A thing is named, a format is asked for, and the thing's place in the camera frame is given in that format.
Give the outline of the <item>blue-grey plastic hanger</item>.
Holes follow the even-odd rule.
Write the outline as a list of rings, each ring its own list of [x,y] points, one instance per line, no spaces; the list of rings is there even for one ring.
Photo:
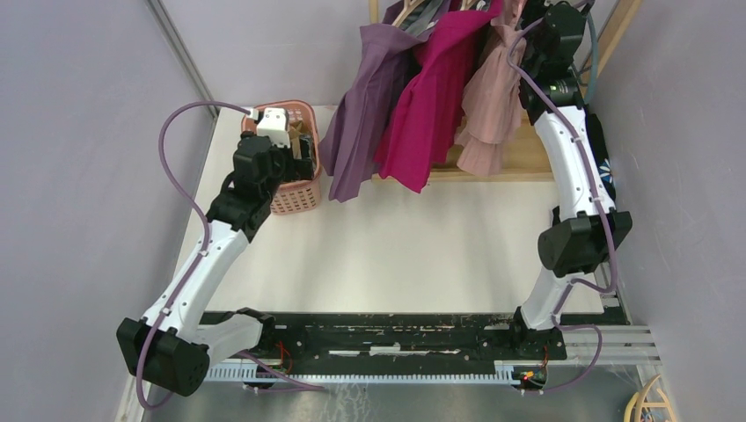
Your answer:
[[[596,92],[596,83],[600,66],[600,51],[596,24],[590,11],[587,13],[586,21],[590,39],[590,52],[588,57],[589,64],[582,69],[577,69],[577,67],[573,65],[572,70],[579,86],[585,89],[582,97],[585,105],[588,106]]]

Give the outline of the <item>pink pleated skirt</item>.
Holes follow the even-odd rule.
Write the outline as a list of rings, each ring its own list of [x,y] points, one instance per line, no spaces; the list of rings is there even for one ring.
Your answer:
[[[521,126],[519,75],[509,61],[519,63],[525,41],[519,40],[513,54],[512,43],[518,40],[517,24],[524,1],[504,1],[503,12],[492,19],[479,66],[464,88],[462,109],[465,125],[456,138],[463,147],[457,167],[479,177],[501,172],[503,148],[516,138]]]

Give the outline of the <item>tan brown skirt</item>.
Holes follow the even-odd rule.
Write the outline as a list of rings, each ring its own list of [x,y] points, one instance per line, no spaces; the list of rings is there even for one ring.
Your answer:
[[[296,160],[311,158],[313,150],[311,130],[302,120],[289,123],[289,139]]]

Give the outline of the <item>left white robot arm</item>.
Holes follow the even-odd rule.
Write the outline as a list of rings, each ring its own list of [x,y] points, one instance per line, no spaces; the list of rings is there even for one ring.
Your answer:
[[[284,182],[312,180],[314,141],[274,144],[244,131],[230,172],[206,213],[208,234],[161,297],[134,320],[124,319],[116,338],[129,373],[183,397],[192,395],[215,365],[243,351],[263,358],[277,344],[274,318],[249,308],[213,314],[207,305],[235,260],[270,216]]]

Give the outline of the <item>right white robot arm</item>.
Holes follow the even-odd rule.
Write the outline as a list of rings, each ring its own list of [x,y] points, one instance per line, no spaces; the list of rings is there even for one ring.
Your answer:
[[[613,257],[632,227],[618,211],[599,174],[587,131],[587,114],[572,70],[592,3],[529,1],[517,35],[526,43],[521,59],[508,58],[520,77],[520,103],[548,155],[559,191],[552,224],[539,235],[542,263],[529,298],[518,308],[521,326],[508,335],[508,348],[529,359],[544,345],[541,331],[559,325],[575,285]]]

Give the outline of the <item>purple pleated skirt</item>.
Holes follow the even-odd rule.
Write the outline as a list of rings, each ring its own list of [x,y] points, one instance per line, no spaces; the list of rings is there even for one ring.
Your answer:
[[[426,1],[396,26],[394,21],[404,10],[399,1],[386,10],[381,23],[359,29],[362,53],[357,74],[319,144],[321,163],[332,178],[329,200],[352,200],[362,183],[378,172],[374,155],[391,112],[421,69],[414,49],[427,42],[449,9],[449,1]]]

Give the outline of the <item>magenta skirt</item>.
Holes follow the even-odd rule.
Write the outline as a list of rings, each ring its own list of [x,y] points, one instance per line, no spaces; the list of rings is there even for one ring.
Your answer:
[[[505,10],[486,1],[484,10],[461,11],[459,1],[414,49],[420,71],[406,85],[377,147],[381,178],[394,178],[420,193],[434,164],[445,162],[464,112],[464,88],[473,76],[485,29]]]

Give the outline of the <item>beige wooden hanger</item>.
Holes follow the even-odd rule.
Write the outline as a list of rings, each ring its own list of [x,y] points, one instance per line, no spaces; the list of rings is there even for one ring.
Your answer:
[[[398,16],[393,20],[391,25],[401,26],[416,9],[425,2],[425,0],[402,0],[402,9]]]

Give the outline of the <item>wooden hanger on floor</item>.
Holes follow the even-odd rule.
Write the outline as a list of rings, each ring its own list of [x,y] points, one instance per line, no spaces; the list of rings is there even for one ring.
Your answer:
[[[679,420],[671,400],[662,389],[661,379],[661,375],[653,376],[631,396],[625,406],[623,422]]]

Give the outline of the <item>orange plastic basket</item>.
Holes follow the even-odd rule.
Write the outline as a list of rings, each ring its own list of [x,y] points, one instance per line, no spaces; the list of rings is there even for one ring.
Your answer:
[[[310,105],[300,100],[280,101],[265,105],[258,105],[253,108],[261,110],[266,107],[284,108],[288,112],[289,123],[295,120],[302,120],[309,127],[315,147],[317,169],[315,178],[312,180],[301,180],[283,184],[270,182],[267,184],[263,184],[262,186],[253,188],[259,192],[269,190],[274,193],[274,198],[271,203],[271,210],[272,213],[275,215],[288,215],[312,210],[321,202],[321,165],[318,159],[319,136],[315,113],[313,112]],[[241,134],[243,132],[252,132],[252,130],[254,129],[254,123],[248,119],[247,115],[242,120],[241,129]]]

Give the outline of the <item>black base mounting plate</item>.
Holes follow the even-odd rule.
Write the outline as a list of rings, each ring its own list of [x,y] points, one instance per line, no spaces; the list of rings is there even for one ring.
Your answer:
[[[291,375],[489,375],[497,361],[565,360],[557,329],[536,333],[509,314],[288,313],[250,348]]]

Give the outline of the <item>wooden clothes rack frame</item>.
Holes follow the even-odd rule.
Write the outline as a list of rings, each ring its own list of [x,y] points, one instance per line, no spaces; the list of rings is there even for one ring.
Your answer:
[[[598,35],[599,54],[596,73],[600,74],[610,60],[614,49],[625,34],[641,2],[620,0],[611,9],[602,30]],[[516,138],[503,148],[501,172],[480,177],[462,171],[457,167],[457,159],[462,148],[458,145],[449,150],[447,162],[438,164],[430,172],[429,182],[440,181],[551,181],[552,172],[548,156],[542,142],[530,125],[527,113],[522,113],[522,125],[516,131]]]

